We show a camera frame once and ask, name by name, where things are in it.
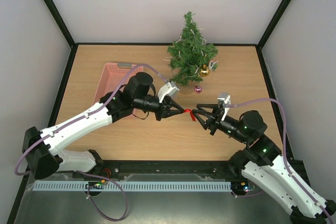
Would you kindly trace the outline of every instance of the pink basket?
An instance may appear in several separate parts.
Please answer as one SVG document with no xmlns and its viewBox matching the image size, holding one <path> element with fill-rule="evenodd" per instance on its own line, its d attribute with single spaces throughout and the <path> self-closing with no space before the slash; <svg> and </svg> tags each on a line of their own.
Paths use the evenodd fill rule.
<svg viewBox="0 0 336 224">
<path fill-rule="evenodd" d="M 114 91 L 122 80 L 122 78 L 127 74 L 131 68 L 136 64 L 131 63 L 111 63 L 108 62 L 104 65 L 103 73 L 101 74 L 96 95 L 94 96 L 93 103 L 95 104 L 102 98 L 106 93 Z M 135 76 L 136 73 L 142 72 L 143 67 L 136 68 L 130 76 L 126 79 L 123 84 L 127 84 L 132 76 Z"/>
</svg>

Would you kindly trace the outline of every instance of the christmas tree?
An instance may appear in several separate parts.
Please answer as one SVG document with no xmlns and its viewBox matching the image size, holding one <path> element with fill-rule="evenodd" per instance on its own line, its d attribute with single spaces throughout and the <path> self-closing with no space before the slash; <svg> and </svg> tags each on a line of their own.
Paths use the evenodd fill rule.
<svg viewBox="0 0 336 224">
<path fill-rule="evenodd" d="M 193 15 L 192 12 L 184 15 L 185 26 L 182 34 L 167 50 L 171 55 L 169 66 L 172 70 L 177 70 L 173 71 L 174 75 L 170 80 L 181 86 L 187 86 L 192 81 L 200 83 L 203 81 L 202 76 L 205 76 L 202 71 L 215 71 L 217 68 L 214 58 L 218 49 L 213 44 L 206 43 L 197 23 L 193 21 Z"/>
</svg>

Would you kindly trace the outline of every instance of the pink ornament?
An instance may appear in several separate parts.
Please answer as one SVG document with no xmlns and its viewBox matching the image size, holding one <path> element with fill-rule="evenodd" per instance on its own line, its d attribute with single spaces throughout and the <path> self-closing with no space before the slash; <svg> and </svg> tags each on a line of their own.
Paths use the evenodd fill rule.
<svg viewBox="0 0 336 224">
<path fill-rule="evenodd" d="M 199 94 L 202 91 L 202 87 L 200 85 L 196 85 L 194 91 L 196 94 Z"/>
</svg>

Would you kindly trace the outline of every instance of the red ribbon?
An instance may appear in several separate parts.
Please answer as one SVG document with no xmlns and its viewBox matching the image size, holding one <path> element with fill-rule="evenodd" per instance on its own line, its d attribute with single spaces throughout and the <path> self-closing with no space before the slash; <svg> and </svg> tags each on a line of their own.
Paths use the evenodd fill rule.
<svg viewBox="0 0 336 224">
<path fill-rule="evenodd" d="M 191 111 L 190 109 L 186 109 L 186 110 L 184 110 L 184 113 L 185 113 L 185 112 L 190 112 L 191 119 L 192 119 L 193 121 L 196 121 L 196 118 L 195 118 L 194 114 L 192 113 L 192 111 Z"/>
</svg>

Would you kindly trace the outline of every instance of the wooden tabletop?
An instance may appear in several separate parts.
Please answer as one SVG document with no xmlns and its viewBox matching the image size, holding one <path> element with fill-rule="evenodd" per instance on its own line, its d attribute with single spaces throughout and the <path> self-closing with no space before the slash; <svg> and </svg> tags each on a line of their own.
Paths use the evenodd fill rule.
<svg viewBox="0 0 336 224">
<path fill-rule="evenodd" d="M 165 61 L 167 46 L 80 45 L 59 110 L 57 124 L 92 106 L 99 79 L 106 62 L 148 63 L 167 79 L 172 76 Z M 202 93 L 178 93 L 174 100 L 185 109 L 197 103 L 217 103 L 221 92 L 231 95 L 232 103 L 267 98 L 268 93 L 255 47 L 218 47 L 218 68 L 204 78 Z M 152 73 L 158 90 L 164 82 Z M 247 110 L 258 110 L 268 125 L 266 135 L 282 146 L 271 104 L 255 103 L 230 109 L 234 118 Z M 244 148 L 232 138 L 217 131 L 214 136 L 205 131 L 188 113 L 155 120 L 121 119 L 100 128 L 67 147 L 68 150 L 96 150 L 103 159 L 215 161 L 228 160 Z"/>
</svg>

